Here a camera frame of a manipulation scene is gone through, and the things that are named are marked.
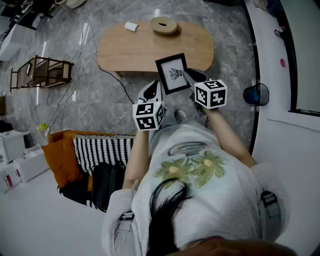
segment backpack strap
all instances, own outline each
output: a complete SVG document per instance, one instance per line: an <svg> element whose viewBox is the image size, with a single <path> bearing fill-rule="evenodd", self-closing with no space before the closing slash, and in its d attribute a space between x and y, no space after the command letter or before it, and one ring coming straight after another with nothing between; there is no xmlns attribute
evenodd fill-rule
<svg viewBox="0 0 320 256"><path fill-rule="evenodd" d="M263 191L258 202L261 224L261 238L275 241L281 234L284 218L283 205L276 195L270 191Z"/></svg>

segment gray marble floor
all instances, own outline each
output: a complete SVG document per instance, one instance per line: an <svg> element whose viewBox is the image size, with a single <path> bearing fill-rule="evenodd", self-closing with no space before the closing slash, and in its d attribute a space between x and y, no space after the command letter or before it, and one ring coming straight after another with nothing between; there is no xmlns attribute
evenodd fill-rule
<svg viewBox="0 0 320 256"><path fill-rule="evenodd" d="M243 91L255 82L256 71L250 30L240 4L227 7L202 0L91 0L85 5L71 13L57 9L52 19L44 18L36 31L30 30L27 34L26 46L0 67L0 91L7 95L5 119L14 129L30 131L31 144L47 143L44 132L37 130L37 126L45 122L46 117L50 119L55 112L60 100L55 94L63 95L66 90L63 102L68 96L71 97L65 104L61 123L60 115L51 132L61 128L134 134L136 127L132 104L121 85L111 75L99 70L94 42L98 48L105 30L117 22L150 20L160 15L198 23L211 33L214 61L208 72L213 79L222 79L228 86L227 105L220 111L249 147L254 109L245 103ZM72 63L76 63L80 55L78 66L83 65L82 76L77 83L78 74L75 74L69 87L57 88L60 92L56 88L31 88L14 90L9 95L11 66L16 70L34 55ZM155 79L159 79L159 75L151 72L125 72L124 77L120 78L134 101L139 90ZM165 95L164 101L169 109L185 110L189 116L204 124L205 120L196 114L190 94L187 89Z"/></svg>

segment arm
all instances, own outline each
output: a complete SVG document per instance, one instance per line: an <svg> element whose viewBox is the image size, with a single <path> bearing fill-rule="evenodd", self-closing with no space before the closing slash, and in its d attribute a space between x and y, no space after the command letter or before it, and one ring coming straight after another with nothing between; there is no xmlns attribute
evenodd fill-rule
<svg viewBox="0 0 320 256"><path fill-rule="evenodd" d="M136 133L126 165L122 189L131 189L136 180L142 181L149 165L149 131Z"/></svg>
<svg viewBox="0 0 320 256"><path fill-rule="evenodd" d="M239 159L243 164L251 168L255 166L257 162L250 155L246 146L235 134L232 128L229 126L224 117L216 109L203 108L204 112L209 117L209 123L212 130L215 132L216 137L219 140L221 148Z"/></svg>

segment sofa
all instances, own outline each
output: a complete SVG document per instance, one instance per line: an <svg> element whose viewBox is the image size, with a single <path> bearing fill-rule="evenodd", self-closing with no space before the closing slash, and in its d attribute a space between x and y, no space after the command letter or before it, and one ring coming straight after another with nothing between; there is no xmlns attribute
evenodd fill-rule
<svg viewBox="0 0 320 256"><path fill-rule="evenodd" d="M125 169L133 142L134 136L130 135L64 130L50 134L48 145L42 149L57 182L57 192L98 209L92 200L94 169L102 162L114 165L118 161Z"/></svg>

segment black hair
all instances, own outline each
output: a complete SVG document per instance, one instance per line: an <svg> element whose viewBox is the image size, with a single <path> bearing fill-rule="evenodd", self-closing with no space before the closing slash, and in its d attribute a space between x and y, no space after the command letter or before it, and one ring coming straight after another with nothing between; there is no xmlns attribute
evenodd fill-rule
<svg viewBox="0 0 320 256"><path fill-rule="evenodd" d="M179 251L175 245L175 231L172 224L172 217L181 203L190 198L187 197L187 185L182 183L183 188L172 197L165 199L159 208L156 209L156 201L163 186L176 180L176 178L172 178L161 182L151 195L149 204L151 214L149 251L146 256L165 256Z"/></svg>

